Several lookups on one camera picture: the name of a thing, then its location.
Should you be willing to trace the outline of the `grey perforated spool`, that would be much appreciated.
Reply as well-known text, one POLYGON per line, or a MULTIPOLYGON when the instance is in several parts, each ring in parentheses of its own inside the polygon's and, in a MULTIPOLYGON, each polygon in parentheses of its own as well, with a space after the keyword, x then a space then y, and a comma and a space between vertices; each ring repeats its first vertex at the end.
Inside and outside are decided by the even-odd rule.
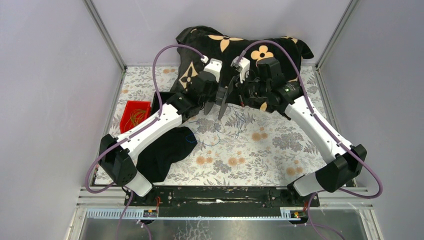
POLYGON ((212 110, 212 107, 214 105, 219 105, 220 109, 219 109, 219 113, 218 113, 218 120, 222 119, 222 117, 224 116, 224 113, 226 112, 228 104, 229 104, 228 103, 228 97, 232 93, 234 86, 235 86, 235 82, 237 81, 237 79, 238 79, 237 76, 233 76, 232 79, 230 80, 228 86, 226 86, 226 87, 220 86, 218 88, 214 102, 208 101, 208 102, 205 103, 204 109, 203 109, 203 113, 204 113, 205 116, 207 116, 210 113, 210 111, 212 110))

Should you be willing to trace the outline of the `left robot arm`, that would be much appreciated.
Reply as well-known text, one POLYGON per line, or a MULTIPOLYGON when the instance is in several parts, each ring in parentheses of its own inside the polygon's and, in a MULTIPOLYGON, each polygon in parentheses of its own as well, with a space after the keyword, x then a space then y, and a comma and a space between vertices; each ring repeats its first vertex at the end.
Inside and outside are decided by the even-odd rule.
POLYGON ((116 186, 132 190, 144 206, 154 202, 154 185, 138 171, 134 161, 166 132, 198 115, 208 103, 212 104, 219 79, 219 73, 201 71, 191 80, 185 92, 174 93, 142 123, 117 137, 107 134, 101 139, 99 165, 116 186))

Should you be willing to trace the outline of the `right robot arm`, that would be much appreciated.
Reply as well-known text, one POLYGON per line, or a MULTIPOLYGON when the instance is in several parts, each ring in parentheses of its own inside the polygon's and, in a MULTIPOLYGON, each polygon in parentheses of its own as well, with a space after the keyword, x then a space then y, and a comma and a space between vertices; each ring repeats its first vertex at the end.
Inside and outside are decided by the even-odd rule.
POLYGON ((333 193, 357 177, 367 155, 361 145, 352 145, 341 136, 316 110, 301 81, 287 81, 280 63, 274 57, 261 59, 258 74, 249 77, 250 61, 236 57, 231 66, 238 71, 235 87, 241 101, 264 100, 267 106, 294 121, 316 146, 324 167, 301 176, 288 185, 287 201, 301 205, 312 193, 333 193))

